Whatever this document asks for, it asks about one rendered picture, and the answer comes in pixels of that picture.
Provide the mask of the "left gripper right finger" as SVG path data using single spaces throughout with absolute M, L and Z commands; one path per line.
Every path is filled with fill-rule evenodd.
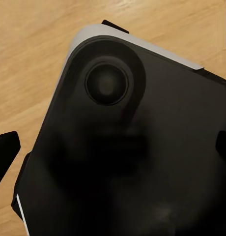
M 222 159 L 226 162 L 226 131 L 218 133 L 215 148 Z

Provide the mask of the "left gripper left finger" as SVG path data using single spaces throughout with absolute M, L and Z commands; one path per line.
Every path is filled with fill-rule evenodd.
M 0 182 L 20 150 L 20 139 L 16 131 L 0 135 Z

